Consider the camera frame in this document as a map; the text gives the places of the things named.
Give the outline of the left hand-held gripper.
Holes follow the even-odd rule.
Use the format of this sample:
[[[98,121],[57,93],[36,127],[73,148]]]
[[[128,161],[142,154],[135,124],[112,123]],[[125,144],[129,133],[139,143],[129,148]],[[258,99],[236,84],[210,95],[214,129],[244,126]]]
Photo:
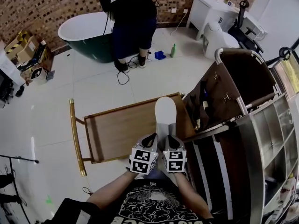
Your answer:
[[[156,133],[139,138],[129,157],[130,172],[148,175],[155,167],[158,158],[157,145]]]

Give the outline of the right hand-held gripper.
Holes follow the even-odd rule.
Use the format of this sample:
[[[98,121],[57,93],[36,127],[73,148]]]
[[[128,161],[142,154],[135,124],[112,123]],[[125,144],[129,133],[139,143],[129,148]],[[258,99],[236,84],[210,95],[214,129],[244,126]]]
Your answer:
[[[163,160],[168,173],[184,173],[187,154],[184,143],[178,137],[168,135],[165,139]]]

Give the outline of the wooden cart with gold frame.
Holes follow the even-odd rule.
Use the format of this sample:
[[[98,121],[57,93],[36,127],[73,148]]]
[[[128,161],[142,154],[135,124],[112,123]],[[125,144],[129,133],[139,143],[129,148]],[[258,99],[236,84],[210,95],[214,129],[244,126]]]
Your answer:
[[[176,136],[181,140],[194,136],[195,129],[180,93],[166,97],[173,99],[176,105]],[[81,175],[87,175],[85,162],[95,164],[126,158],[140,137],[156,133],[155,104],[159,98],[88,115],[83,120],[76,117],[74,100],[71,98],[69,100],[71,128]],[[88,158],[82,157],[77,123],[85,128],[89,148]]]

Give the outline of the white slipper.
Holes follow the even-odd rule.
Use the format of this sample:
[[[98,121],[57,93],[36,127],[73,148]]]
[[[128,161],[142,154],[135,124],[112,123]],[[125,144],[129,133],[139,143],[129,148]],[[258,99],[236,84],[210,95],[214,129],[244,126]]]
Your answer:
[[[156,133],[160,141],[176,135],[177,109],[170,97],[161,97],[155,104]]]

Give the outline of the metal shelving unit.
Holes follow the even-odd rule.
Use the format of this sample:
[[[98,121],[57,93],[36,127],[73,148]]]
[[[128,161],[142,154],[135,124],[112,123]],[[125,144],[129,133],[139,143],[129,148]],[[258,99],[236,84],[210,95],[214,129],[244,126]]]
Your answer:
[[[287,96],[268,63],[220,48],[184,98],[192,185],[224,224],[283,224],[297,197],[298,142]]]

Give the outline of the person's left forearm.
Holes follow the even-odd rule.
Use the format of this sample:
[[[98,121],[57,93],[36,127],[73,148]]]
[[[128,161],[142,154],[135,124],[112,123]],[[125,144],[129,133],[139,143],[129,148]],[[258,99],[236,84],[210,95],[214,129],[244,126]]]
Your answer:
[[[112,182],[94,192],[87,199],[87,202],[95,204],[100,209],[105,209],[122,195],[137,176],[137,173],[126,171]]]

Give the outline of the person's right forearm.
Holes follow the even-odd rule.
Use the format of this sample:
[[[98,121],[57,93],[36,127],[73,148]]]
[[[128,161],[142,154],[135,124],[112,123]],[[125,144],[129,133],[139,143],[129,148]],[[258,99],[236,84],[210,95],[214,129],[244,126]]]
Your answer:
[[[185,175],[177,172],[174,177],[185,206],[204,219],[213,218],[206,201],[194,190]]]

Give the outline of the white vanity cabinet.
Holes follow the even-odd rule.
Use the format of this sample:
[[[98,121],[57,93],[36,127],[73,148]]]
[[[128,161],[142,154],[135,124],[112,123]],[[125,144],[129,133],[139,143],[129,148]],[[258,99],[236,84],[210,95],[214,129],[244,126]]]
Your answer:
[[[199,41],[207,23],[217,22],[227,32],[237,17],[236,8],[229,6],[224,0],[193,0],[186,26],[193,25],[198,30],[196,40]]]

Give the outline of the person's blue jeans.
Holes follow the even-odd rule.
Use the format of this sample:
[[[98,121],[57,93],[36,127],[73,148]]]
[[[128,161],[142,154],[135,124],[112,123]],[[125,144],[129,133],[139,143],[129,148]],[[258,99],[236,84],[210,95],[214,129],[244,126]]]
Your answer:
[[[167,182],[172,182],[172,180],[161,170],[153,169],[148,175],[143,176],[144,179],[150,180],[163,180]]]

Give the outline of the person's black printed shirt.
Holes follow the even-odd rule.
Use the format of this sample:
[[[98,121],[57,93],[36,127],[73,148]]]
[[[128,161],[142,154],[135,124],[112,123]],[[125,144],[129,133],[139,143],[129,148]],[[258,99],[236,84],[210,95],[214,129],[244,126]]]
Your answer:
[[[184,206],[177,186],[166,180],[137,179],[105,209],[69,198],[42,224],[218,224]]]

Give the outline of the white toilet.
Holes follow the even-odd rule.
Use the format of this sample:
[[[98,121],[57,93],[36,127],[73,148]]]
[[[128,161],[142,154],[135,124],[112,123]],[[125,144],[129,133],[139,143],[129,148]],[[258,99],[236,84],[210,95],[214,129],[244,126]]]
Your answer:
[[[209,22],[204,28],[203,52],[208,59],[214,60],[214,53],[219,48],[240,48],[238,41],[217,22]]]

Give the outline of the black tripod stand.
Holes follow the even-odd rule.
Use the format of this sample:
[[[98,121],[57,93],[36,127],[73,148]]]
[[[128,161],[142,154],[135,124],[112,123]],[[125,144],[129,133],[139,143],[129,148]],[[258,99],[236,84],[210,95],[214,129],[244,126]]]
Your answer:
[[[0,157],[9,159],[10,174],[13,177],[14,189],[15,189],[16,195],[20,198],[20,195],[19,195],[19,192],[18,192],[18,188],[17,188],[16,182],[15,182],[15,175],[14,175],[14,169],[13,169],[12,159],[29,161],[29,162],[33,162],[33,163],[36,163],[36,164],[39,163],[39,160],[37,160],[37,159],[34,159],[34,160],[33,159],[27,159],[27,158],[23,158],[21,156],[15,156],[15,157],[13,157],[13,156],[1,155],[1,154],[0,154]],[[23,214],[24,214],[24,216],[25,216],[28,224],[31,224],[31,222],[30,222],[30,220],[29,220],[29,218],[27,216],[27,213],[26,213],[26,211],[25,211],[25,209],[23,207],[22,202],[19,205],[21,207],[21,210],[22,210],[22,212],[23,212]]]

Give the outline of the green and white bathtub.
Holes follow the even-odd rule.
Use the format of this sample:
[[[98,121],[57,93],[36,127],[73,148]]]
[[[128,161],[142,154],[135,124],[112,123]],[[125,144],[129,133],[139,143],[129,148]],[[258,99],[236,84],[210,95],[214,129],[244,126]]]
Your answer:
[[[58,36],[76,52],[98,63],[114,61],[114,21],[105,12],[72,17],[58,29]]]

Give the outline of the black office chair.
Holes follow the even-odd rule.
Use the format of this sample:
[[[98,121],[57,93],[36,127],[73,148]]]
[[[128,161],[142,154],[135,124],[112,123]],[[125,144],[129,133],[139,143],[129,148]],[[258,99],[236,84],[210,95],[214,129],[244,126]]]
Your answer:
[[[241,48],[249,49],[256,53],[263,53],[263,49],[260,47],[260,45],[249,37],[250,33],[254,35],[256,35],[256,33],[249,27],[247,27],[246,33],[241,30],[243,21],[245,19],[245,11],[246,8],[249,7],[249,2],[247,0],[242,0],[239,3],[239,7],[240,9],[238,17],[235,19],[233,26],[228,30],[228,34],[233,36],[238,41]]]

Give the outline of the stack of cardboard boxes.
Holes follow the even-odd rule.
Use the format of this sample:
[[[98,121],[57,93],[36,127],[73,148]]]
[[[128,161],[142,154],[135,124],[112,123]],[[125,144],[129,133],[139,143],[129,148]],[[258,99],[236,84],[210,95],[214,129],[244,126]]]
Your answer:
[[[4,48],[7,57],[18,63],[29,61],[35,55],[39,42],[34,35],[21,30],[18,35]]]

